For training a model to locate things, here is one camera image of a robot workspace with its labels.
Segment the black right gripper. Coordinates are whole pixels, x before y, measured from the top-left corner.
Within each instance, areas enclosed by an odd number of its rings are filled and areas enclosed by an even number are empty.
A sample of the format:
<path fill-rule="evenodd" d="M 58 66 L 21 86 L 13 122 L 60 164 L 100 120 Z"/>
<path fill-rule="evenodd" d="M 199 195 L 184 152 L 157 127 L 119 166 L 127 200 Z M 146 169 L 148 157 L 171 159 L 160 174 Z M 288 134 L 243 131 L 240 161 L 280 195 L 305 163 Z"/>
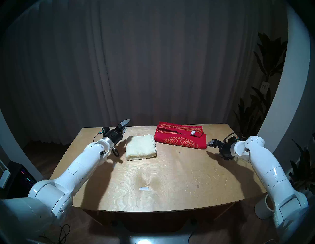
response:
<path fill-rule="evenodd" d="M 217 139 L 212 139 L 210 142 L 207 143 L 207 147 L 218 147 L 219 153 L 216 153 L 215 155 L 217 157 L 223 158 L 224 160 L 233 160 L 233 156 L 235 156 L 234 146 L 235 143 L 221 142 Z"/>

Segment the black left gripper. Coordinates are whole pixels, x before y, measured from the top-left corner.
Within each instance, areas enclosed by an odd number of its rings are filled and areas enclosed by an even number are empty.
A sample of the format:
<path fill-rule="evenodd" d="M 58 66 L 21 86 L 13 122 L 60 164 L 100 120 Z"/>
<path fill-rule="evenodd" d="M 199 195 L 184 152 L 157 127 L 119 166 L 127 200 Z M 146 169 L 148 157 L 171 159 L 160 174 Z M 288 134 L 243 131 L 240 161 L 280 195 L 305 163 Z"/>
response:
<path fill-rule="evenodd" d="M 123 133 L 127 130 L 127 124 L 130 122 L 130 119 L 123 120 L 120 122 L 120 125 L 124 128 L 114 128 L 110 129 L 108 132 L 106 132 L 106 137 L 109 138 L 114 145 L 116 145 L 119 141 L 123 138 Z"/>

